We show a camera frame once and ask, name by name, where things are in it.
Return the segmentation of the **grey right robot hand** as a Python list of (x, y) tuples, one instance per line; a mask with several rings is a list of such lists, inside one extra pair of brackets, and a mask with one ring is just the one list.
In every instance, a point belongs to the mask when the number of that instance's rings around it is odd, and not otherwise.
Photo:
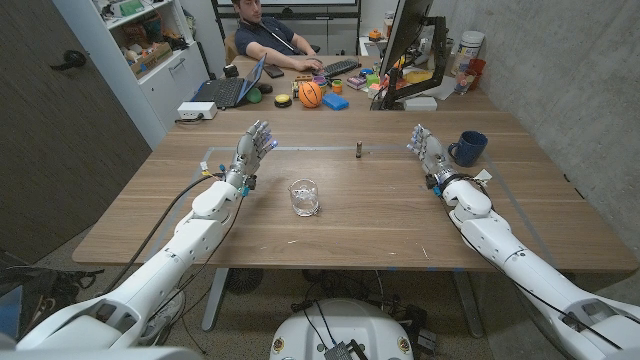
[(421, 124), (414, 127), (407, 149), (418, 156), (423, 170), (435, 178), (438, 187), (445, 187), (457, 174), (439, 139)]

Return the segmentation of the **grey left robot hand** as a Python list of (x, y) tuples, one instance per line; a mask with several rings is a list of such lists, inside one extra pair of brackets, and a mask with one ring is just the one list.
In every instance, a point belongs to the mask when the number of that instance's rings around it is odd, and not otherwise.
[(240, 137), (230, 167), (225, 171), (225, 181), (237, 188), (254, 190), (260, 162), (277, 145), (278, 142), (272, 139), (269, 123), (256, 121)]

